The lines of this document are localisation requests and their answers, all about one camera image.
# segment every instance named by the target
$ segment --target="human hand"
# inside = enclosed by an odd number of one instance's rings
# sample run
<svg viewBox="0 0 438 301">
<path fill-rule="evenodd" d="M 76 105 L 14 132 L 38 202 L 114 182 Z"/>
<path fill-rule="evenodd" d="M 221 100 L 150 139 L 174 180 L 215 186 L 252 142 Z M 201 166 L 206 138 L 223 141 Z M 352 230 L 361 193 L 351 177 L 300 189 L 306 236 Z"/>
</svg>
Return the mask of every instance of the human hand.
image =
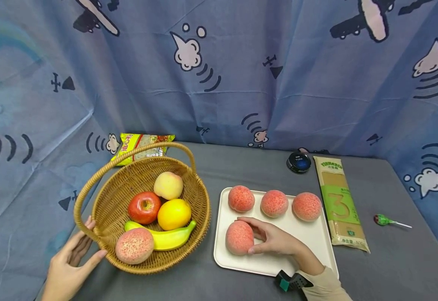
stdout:
<svg viewBox="0 0 438 301">
<path fill-rule="evenodd" d="M 88 229 L 95 227 L 95 221 L 91 219 L 89 216 L 85 222 Z M 83 266 L 78 267 L 91 244 L 92 239 L 80 231 L 73 235 L 51 258 L 42 301 L 68 301 L 73 298 L 85 279 L 107 254 L 107 250 L 100 250 L 93 254 Z"/>
<path fill-rule="evenodd" d="M 264 241 L 264 243 L 251 247 L 248 251 L 249 254 L 274 252 L 283 255 L 295 255 L 304 247 L 300 240 L 273 224 L 252 217 L 239 217 L 237 220 L 247 222 L 254 232 L 254 237 Z"/>
<path fill-rule="evenodd" d="M 275 252 L 291 255 L 301 270 L 310 275 L 319 275 L 324 271 L 323 264 L 302 241 L 268 222 L 252 217 L 239 217 L 238 221 L 247 222 L 254 232 L 254 237 L 264 241 L 254 245 L 249 254 Z"/>
</svg>

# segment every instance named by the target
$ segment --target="lollipop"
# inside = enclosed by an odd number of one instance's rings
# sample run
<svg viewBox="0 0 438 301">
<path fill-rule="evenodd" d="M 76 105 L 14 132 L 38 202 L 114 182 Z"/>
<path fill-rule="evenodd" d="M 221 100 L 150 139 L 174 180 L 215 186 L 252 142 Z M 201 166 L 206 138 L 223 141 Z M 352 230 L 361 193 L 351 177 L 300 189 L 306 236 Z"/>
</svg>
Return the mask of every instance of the lollipop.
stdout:
<svg viewBox="0 0 438 301">
<path fill-rule="evenodd" d="M 390 220 L 389 218 L 387 218 L 386 216 L 384 216 L 382 214 L 375 215 L 374 216 L 374 222 L 377 223 L 380 226 L 386 226 L 388 224 L 396 224 L 396 225 L 400 225 L 400 226 L 403 226 L 403 227 L 406 227 L 406 228 L 410 228 L 410 229 L 413 228 L 412 226 L 408 226 L 408 225 L 402 224 L 400 222 L 392 221 L 392 220 Z"/>
</svg>

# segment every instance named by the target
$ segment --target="snack bag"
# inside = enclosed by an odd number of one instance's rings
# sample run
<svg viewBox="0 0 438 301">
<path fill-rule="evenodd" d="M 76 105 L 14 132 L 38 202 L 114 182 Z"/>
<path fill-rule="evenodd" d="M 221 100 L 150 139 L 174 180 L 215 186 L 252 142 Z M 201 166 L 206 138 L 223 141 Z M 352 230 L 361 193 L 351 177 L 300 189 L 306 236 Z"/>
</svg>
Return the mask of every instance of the snack bag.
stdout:
<svg viewBox="0 0 438 301">
<path fill-rule="evenodd" d="M 121 133 L 120 139 L 122 140 L 122 146 L 115 156 L 113 156 L 110 161 L 115 160 L 118 156 L 124 153 L 130 152 L 133 149 L 140 148 L 144 145 L 149 145 L 155 142 L 171 142 L 175 139 L 175 135 L 157 136 L 157 135 L 143 135 L 143 134 L 129 134 Z M 152 148 L 146 150 L 145 152 L 136 153 L 135 155 L 126 158 L 124 161 L 117 164 L 118 166 L 127 165 L 131 162 L 137 161 L 145 157 L 151 156 L 164 156 L 167 148 Z"/>
<path fill-rule="evenodd" d="M 340 159 L 314 156 L 333 245 L 371 253 Z"/>
</svg>

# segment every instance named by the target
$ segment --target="sleeve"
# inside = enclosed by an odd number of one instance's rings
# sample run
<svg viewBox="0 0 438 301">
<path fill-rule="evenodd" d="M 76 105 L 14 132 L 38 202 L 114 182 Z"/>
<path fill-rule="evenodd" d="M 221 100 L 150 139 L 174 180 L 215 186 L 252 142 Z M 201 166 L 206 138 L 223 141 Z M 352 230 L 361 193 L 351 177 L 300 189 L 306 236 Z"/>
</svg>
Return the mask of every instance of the sleeve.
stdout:
<svg viewBox="0 0 438 301">
<path fill-rule="evenodd" d="M 352 301 L 330 268 L 325 267 L 324 272 L 316 276 L 301 270 L 298 273 L 313 284 L 311 288 L 302 288 L 307 301 Z"/>
</svg>

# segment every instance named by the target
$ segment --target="table surface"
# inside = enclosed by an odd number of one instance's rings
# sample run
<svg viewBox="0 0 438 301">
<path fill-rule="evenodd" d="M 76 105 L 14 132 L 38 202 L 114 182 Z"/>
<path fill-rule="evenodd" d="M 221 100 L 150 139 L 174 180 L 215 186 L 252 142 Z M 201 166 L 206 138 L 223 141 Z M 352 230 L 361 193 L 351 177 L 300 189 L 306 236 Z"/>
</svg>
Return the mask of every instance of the table surface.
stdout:
<svg viewBox="0 0 438 301">
<path fill-rule="evenodd" d="M 286 168 L 290 152 L 184 145 L 194 153 L 197 173 L 210 197 L 212 219 L 202 244 L 182 262 L 156 275 L 131 275 L 104 260 L 75 300 L 300 300 L 297 292 L 277 288 L 269 276 L 220 268 L 213 259 L 213 245 L 222 189 L 242 184 L 252 190 L 278 189 L 290 195 L 310 191 L 320 196 L 314 166 L 298 175 Z M 189 164 L 179 149 L 171 148 L 167 155 Z M 354 248 L 333 247 L 343 288 L 356 301 L 438 300 L 438 242 L 393 168 L 380 159 L 340 158 L 371 249 L 367 254 Z M 102 184 L 117 170 L 104 176 L 83 212 L 84 219 L 90 215 Z M 378 226 L 372 218 L 376 213 L 412 225 L 413 229 Z M 92 244 L 83 260 L 97 250 L 98 245 Z"/>
</svg>

